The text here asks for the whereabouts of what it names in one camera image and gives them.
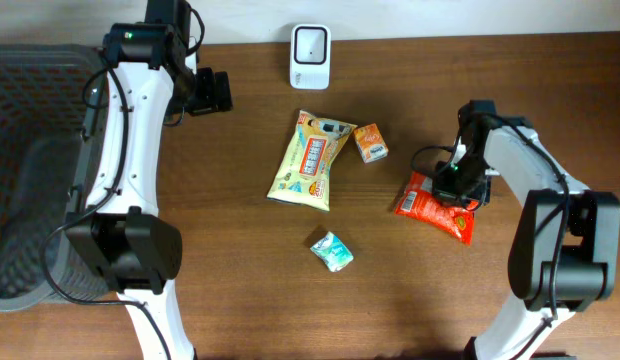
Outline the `red snack bag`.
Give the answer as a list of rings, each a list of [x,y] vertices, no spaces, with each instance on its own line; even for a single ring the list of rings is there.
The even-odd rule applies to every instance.
[[[433,225],[461,243],[470,245],[474,232],[474,212],[463,207],[443,205],[433,196],[432,189],[431,178],[412,172],[394,213]]]

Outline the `orange tissue pack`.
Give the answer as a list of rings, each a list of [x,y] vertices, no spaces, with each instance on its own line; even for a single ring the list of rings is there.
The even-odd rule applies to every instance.
[[[389,153],[389,149],[375,123],[355,129],[354,140],[365,164],[385,158]]]

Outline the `yellow snack bag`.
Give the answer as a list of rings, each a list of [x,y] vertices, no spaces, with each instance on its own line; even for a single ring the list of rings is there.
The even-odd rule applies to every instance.
[[[300,110],[267,198],[328,212],[331,166],[356,128]]]

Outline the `green tissue pack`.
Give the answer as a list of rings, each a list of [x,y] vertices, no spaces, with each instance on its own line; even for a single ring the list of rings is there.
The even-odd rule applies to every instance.
[[[339,237],[328,232],[317,241],[311,251],[320,258],[331,272],[339,272],[354,260],[352,252]]]

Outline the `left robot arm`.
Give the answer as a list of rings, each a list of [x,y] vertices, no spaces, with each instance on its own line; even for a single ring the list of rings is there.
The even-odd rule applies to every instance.
[[[224,72],[197,67],[199,13],[185,0],[150,0],[145,18],[116,23],[100,53],[107,78],[105,138],[83,214],[64,235],[93,275],[116,293],[146,359],[196,358],[176,296],[182,262],[179,230],[158,216],[161,133],[172,116],[232,110]]]

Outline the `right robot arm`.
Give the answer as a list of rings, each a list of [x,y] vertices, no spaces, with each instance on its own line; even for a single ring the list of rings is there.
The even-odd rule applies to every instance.
[[[471,338],[465,359],[530,359],[561,324],[607,299],[615,286],[620,201],[572,177],[522,116],[491,100],[458,111],[450,159],[437,166],[432,194],[474,210],[500,176],[522,206],[508,258],[510,294],[494,321]]]

